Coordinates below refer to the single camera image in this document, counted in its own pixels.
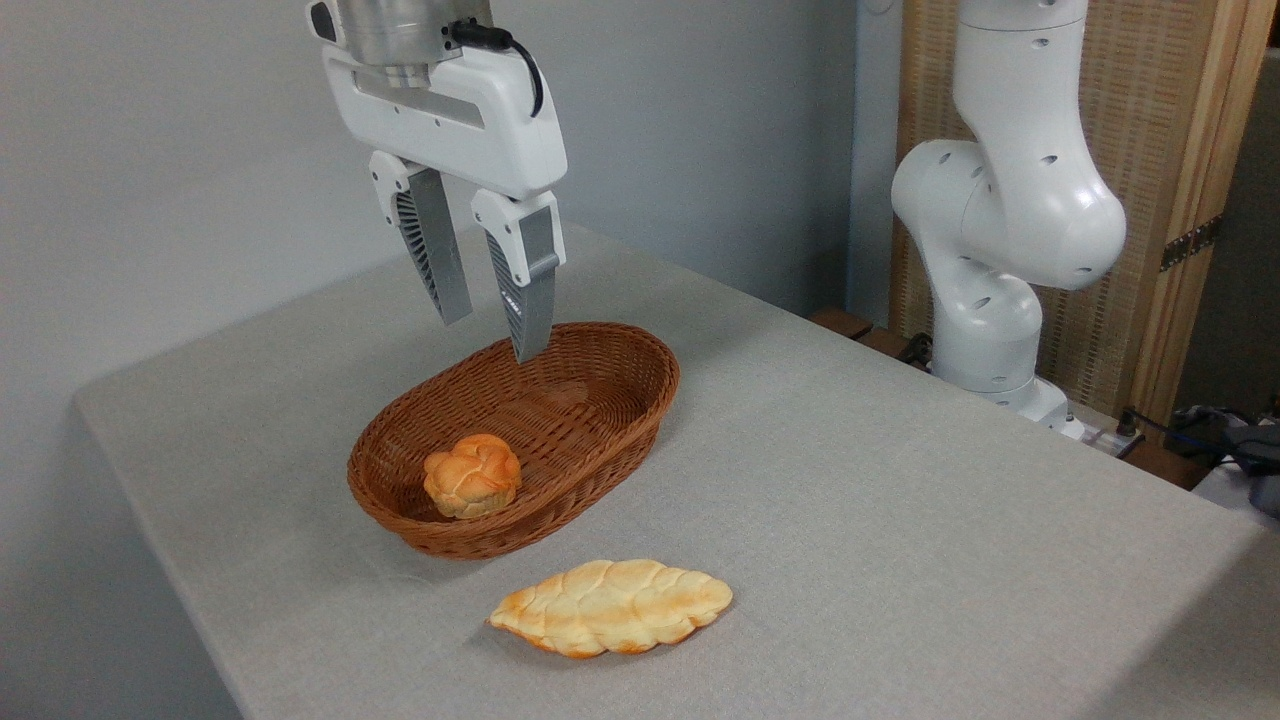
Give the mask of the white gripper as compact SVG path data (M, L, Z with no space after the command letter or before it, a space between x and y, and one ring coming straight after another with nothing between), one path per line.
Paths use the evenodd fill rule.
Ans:
M515 357L538 356L550 340L556 270L566 264L548 190L568 163L550 94L534 117L526 61L475 47L430 68L425 88L393 87L333 46L324 47L323 65L346 127L376 149L367 168L381 213L447 325L472 304L440 172L486 188L471 210L485 231Z

